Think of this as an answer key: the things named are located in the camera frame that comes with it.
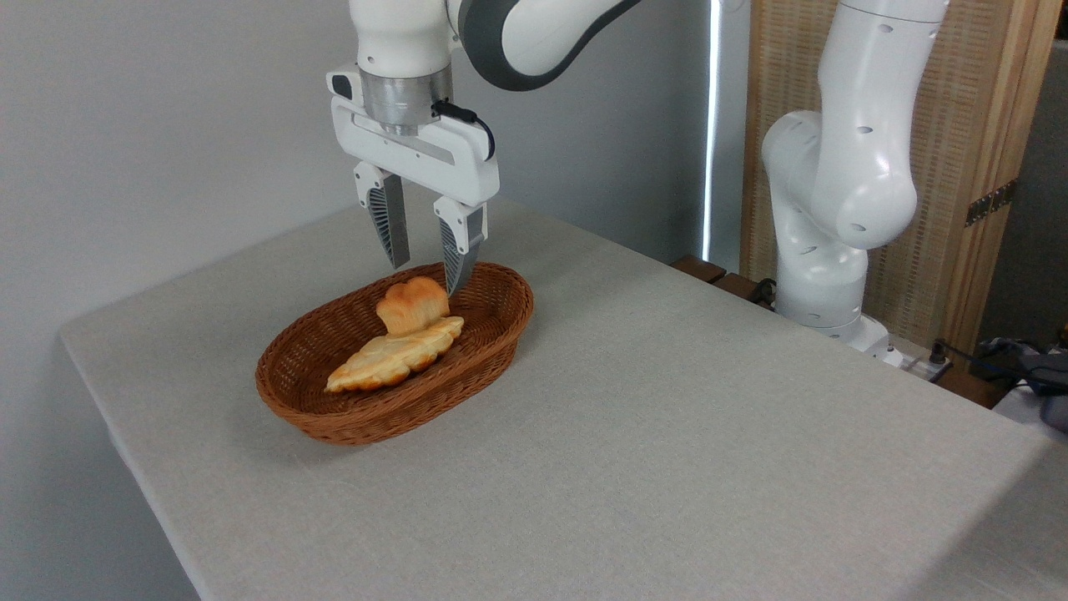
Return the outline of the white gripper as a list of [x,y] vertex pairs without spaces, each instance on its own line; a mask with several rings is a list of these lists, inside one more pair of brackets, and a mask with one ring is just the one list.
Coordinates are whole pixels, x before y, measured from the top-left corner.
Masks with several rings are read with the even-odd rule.
[[393,270],[411,259],[403,179],[442,194],[434,210],[446,292],[455,296],[468,284],[487,235],[484,202],[500,191],[486,129],[444,115],[417,127],[417,135],[389,133],[364,109],[357,72],[330,72],[327,85],[333,94],[331,117],[340,148],[362,160],[352,171],[359,205],[370,213]]

